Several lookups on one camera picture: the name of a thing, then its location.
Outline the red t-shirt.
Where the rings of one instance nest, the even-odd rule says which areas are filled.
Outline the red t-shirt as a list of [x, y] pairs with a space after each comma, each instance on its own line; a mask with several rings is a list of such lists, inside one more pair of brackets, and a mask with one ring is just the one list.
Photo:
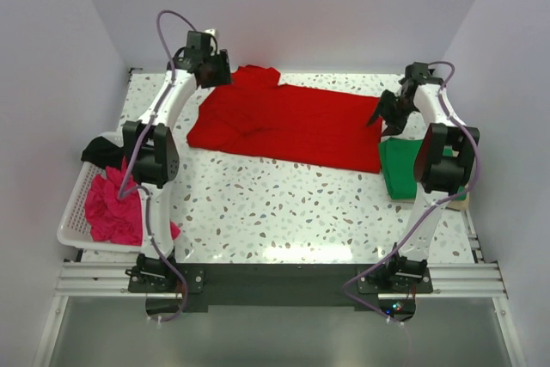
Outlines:
[[376, 174], [382, 123], [372, 96], [281, 83], [274, 68], [241, 66], [199, 106], [193, 148]]

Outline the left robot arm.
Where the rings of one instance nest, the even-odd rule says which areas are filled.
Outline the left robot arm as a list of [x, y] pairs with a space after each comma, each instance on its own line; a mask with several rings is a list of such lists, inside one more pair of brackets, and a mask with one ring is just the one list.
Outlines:
[[185, 53], [168, 63], [162, 88], [147, 110], [122, 127], [126, 169], [118, 199], [133, 193], [139, 197], [143, 228], [140, 253], [147, 258], [167, 258], [174, 250], [169, 206], [180, 156], [172, 129], [197, 89], [230, 83], [225, 49], [205, 57]]

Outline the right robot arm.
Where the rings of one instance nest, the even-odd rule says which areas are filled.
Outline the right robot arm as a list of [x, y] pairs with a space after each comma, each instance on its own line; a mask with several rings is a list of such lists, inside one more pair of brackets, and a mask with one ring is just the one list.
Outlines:
[[480, 132], [457, 115], [443, 85], [419, 85], [411, 92], [402, 88], [398, 94], [383, 91], [369, 123], [382, 120], [386, 124], [382, 134], [397, 136], [414, 112], [420, 113], [426, 126], [413, 165], [416, 198], [405, 233], [383, 262], [395, 256], [427, 260], [444, 209], [472, 191], [478, 180]]

